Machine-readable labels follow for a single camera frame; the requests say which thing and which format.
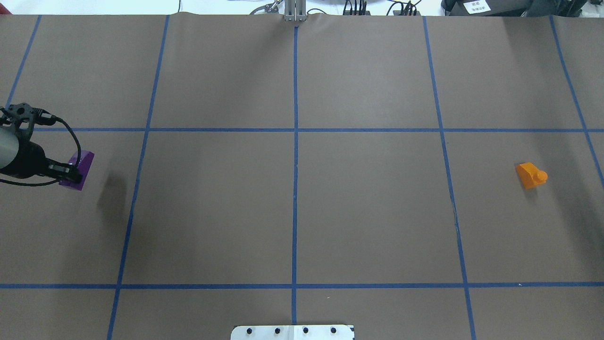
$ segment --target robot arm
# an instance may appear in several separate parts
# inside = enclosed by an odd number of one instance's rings
[[[22,186],[43,186],[67,181],[79,184],[83,176],[78,169],[82,159],[82,149],[73,130],[61,118],[39,108],[32,108],[26,103],[10,105],[1,108],[3,115],[0,118],[0,174],[15,178],[29,178],[34,175],[54,178],[45,183],[21,183],[7,181],[0,178],[0,183]],[[72,163],[61,163],[46,158],[44,150],[38,144],[30,141],[34,126],[51,126],[56,122],[65,125],[77,145],[77,156]]]

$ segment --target orange toy piece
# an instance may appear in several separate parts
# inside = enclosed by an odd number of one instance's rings
[[[531,189],[547,181],[547,172],[539,170],[533,163],[523,163],[516,167],[516,172],[524,185],[524,189]]]

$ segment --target purple object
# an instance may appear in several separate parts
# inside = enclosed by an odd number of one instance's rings
[[[86,177],[88,176],[88,171],[90,171],[90,166],[92,165],[92,159],[94,158],[94,154],[90,151],[82,150],[82,159],[80,159],[80,164],[77,169],[80,171],[82,175],[82,181],[80,183],[73,183],[70,181],[62,180],[59,181],[59,185],[66,186],[67,188],[75,189],[78,191],[82,191],[84,187],[84,182],[86,181]],[[77,153],[71,156],[69,160],[69,164],[73,165],[77,161]]]

